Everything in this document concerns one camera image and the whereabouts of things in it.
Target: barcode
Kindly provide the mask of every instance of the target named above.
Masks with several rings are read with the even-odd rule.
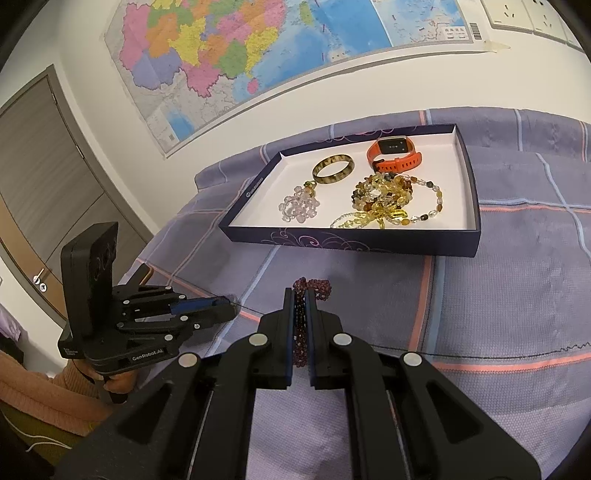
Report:
[[[480,29],[478,29],[478,24],[470,23],[470,29],[472,30],[472,35],[474,35],[474,40],[482,40],[482,35],[480,34]]]

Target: watch face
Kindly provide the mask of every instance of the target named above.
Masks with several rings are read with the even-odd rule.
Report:
[[[378,140],[378,146],[382,155],[409,153],[408,143],[405,137],[384,138],[383,140]]]

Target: orange sweater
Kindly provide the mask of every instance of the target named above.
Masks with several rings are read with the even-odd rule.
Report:
[[[112,407],[71,360],[55,378],[29,372],[0,351],[0,400],[59,429],[86,436]]]

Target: watch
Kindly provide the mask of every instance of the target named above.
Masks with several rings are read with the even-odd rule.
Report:
[[[380,155],[398,155],[392,160],[381,158]],[[414,149],[413,141],[406,136],[378,138],[368,150],[368,162],[374,172],[402,173],[418,167],[423,155]]]

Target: electrical socket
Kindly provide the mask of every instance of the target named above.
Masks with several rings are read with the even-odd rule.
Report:
[[[533,32],[534,26],[521,0],[482,0],[493,28]]]
[[[531,18],[535,34],[566,43],[560,16],[548,0],[523,0],[523,3]]]
[[[574,36],[574,33],[569,28],[569,26],[564,22],[564,20],[562,20],[562,18],[560,19],[560,21],[562,22],[562,28],[564,29],[566,41],[569,43],[569,45],[574,48],[578,48],[579,50],[583,50],[583,47],[581,47],[581,44],[577,40],[577,37]]]

